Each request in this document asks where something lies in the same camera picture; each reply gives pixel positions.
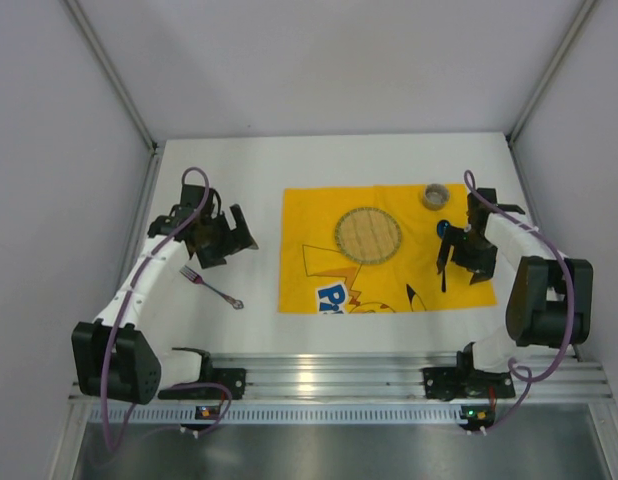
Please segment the blue metal spoon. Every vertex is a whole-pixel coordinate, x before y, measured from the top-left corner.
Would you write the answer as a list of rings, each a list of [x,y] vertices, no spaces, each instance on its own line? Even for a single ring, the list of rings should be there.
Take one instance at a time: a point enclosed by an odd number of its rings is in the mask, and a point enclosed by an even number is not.
[[[441,276],[441,291],[445,293],[447,291],[446,285],[446,265],[449,258],[451,249],[450,237],[447,235],[447,230],[450,227],[448,220],[441,220],[436,226],[436,232],[441,240],[438,257],[436,260],[436,266],[438,274]]]

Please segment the pink metal fork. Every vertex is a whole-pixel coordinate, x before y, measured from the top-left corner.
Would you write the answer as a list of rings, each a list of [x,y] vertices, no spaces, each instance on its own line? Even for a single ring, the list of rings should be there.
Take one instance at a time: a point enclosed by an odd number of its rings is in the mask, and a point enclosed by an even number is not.
[[[206,282],[203,277],[196,272],[195,270],[193,270],[192,268],[190,268],[189,266],[183,266],[180,269],[180,273],[191,283],[195,284],[195,285],[199,285],[199,286],[203,286],[207,289],[209,289],[210,291],[212,291],[213,293],[215,293],[216,295],[218,295],[220,298],[222,298],[226,303],[228,303],[229,305],[231,305],[235,310],[241,310],[244,308],[244,303],[237,299],[234,298],[222,291],[220,291],[219,289],[213,287],[212,285],[210,285],[208,282]]]

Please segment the small grey ceramic cup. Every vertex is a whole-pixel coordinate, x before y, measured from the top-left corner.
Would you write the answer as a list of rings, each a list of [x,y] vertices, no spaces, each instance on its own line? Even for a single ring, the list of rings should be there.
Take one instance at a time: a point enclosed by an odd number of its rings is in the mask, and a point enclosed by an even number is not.
[[[443,209],[450,199],[448,188],[439,183],[431,183],[425,186],[422,196],[422,203],[425,208],[431,211]]]

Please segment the yellow Pikachu cloth placemat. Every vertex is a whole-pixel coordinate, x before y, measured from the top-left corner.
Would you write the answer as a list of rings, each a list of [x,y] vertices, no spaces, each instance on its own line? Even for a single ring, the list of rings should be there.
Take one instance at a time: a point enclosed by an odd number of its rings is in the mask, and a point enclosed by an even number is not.
[[[422,185],[288,189],[283,196],[278,310],[290,314],[429,312],[491,307],[490,282],[470,284],[471,275],[446,268],[441,291],[436,226],[466,223],[466,188],[448,185],[450,199],[439,211],[424,207]],[[402,230],[396,255],[379,265],[360,265],[340,253],[338,220],[359,207],[388,212]]]

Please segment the round woven bamboo plate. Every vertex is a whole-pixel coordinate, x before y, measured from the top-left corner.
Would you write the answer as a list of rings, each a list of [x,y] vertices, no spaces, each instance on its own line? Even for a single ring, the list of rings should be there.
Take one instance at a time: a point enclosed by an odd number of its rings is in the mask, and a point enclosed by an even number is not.
[[[379,265],[393,258],[402,244],[402,230],[388,212],[359,207],[346,212],[334,229],[341,254],[360,265]]]

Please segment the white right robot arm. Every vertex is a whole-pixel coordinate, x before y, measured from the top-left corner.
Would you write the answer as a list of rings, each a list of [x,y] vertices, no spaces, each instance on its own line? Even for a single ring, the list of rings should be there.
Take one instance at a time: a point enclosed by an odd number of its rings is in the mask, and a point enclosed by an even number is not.
[[[454,263],[467,270],[476,285],[492,279],[496,260],[503,257],[515,278],[503,326],[468,344],[460,356],[480,373],[544,381],[568,349],[589,336],[593,266],[560,252],[526,224],[520,206],[498,202],[492,188],[471,187],[467,207],[466,227],[438,226],[438,274],[445,275],[448,263]]]

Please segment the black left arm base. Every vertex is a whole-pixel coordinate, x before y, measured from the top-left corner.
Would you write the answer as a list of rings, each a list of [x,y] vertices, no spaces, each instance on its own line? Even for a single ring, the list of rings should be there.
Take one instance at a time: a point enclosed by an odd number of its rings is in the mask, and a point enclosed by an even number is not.
[[[175,385],[158,393],[160,400],[240,400],[246,388],[243,368],[213,368],[194,383]]]

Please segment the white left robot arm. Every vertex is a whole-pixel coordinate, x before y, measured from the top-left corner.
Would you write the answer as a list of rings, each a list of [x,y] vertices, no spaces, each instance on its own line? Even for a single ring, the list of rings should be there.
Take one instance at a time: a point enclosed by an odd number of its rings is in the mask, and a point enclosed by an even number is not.
[[[184,267],[225,264],[257,249],[239,205],[227,211],[213,188],[185,184],[180,200],[149,226],[140,256],[122,287],[91,322],[80,322],[71,343],[82,394],[146,405],[174,399],[175,386],[203,388],[218,380],[209,352],[185,339],[200,320],[196,282]]]

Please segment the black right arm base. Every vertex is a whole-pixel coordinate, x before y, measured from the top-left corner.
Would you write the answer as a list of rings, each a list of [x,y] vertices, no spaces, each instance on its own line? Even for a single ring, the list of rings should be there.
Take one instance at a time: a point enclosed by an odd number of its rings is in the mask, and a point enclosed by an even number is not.
[[[460,366],[428,367],[422,370],[425,397],[432,400],[514,398],[508,373],[490,373]]]

